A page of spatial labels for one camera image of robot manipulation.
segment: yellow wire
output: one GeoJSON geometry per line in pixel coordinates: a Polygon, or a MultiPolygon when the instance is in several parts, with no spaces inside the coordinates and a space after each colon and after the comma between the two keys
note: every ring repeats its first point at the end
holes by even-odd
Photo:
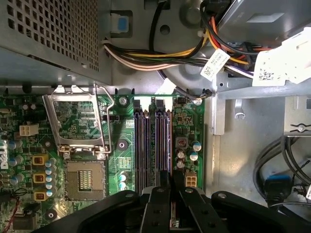
{"type": "MultiPolygon", "coordinates": [[[[207,32],[208,39],[209,39],[210,43],[212,44],[212,46],[214,47],[214,49],[215,49],[215,50],[219,49],[219,48],[217,47],[217,45],[215,45],[214,41],[212,40],[212,38],[211,38],[211,36],[210,36],[210,34],[209,34],[209,31],[206,30],[206,32],[207,32]]],[[[237,62],[237,63],[244,64],[244,65],[248,65],[248,62],[241,61],[241,60],[235,59],[235,58],[233,58],[233,57],[230,57],[229,59],[230,59],[231,61],[233,61],[233,62],[237,62]]]]}
{"type": "MultiPolygon", "coordinates": [[[[202,46],[206,43],[207,41],[207,29],[205,31],[205,36],[203,39],[203,44],[202,46]]],[[[136,56],[136,57],[176,57],[176,56],[187,56],[188,54],[190,54],[195,48],[189,49],[189,50],[185,50],[185,51],[181,51],[181,52],[176,52],[176,53],[169,53],[169,54],[142,54],[142,53],[128,53],[132,56],[136,56]]]]}

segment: white power connector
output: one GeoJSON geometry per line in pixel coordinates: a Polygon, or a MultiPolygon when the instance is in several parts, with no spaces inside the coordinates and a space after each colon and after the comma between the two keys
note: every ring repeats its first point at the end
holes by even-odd
{"type": "Polygon", "coordinates": [[[39,133],[39,125],[20,125],[19,126],[19,135],[20,136],[33,136],[39,133]]]}

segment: perforated metal panel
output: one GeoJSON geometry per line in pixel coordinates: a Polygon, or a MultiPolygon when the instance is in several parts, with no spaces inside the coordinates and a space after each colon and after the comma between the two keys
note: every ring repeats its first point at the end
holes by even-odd
{"type": "Polygon", "coordinates": [[[8,26],[99,71],[96,0],[8,0],[8,26]]]}

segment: barcode label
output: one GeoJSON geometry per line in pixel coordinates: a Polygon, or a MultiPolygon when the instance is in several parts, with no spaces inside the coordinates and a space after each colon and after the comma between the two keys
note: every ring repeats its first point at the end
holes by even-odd
{"type": "Polygon", "coordinates": [[[162,86],[156,91],[156,95],[171,95],[176,88],[176,85],[169,79],[165,79],[162,86]]]}
{"type": "Polygon", "coordinates": [[[258,54],[254,70],[253,86],[284,86],[287,75],[284,72],[282,50],[262,51],[258,54]]]}
{"type": "Polygon", "coordinates": [[[213,81],[216,74],[224,67],[225,63],[229,60],[230,56],[221,49],[217,49],[210,57],[201,71],[201,75],[213,81]]]}

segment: motherboard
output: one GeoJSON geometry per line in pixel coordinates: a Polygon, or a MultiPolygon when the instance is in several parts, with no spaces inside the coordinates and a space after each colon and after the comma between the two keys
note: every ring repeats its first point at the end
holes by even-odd
{"type": "Polygon", "coordinates": [[[204,100],[177,95],[0,96],[0,232],[141,194],[174,170],[202,188],[204,113],[204,100]]]}

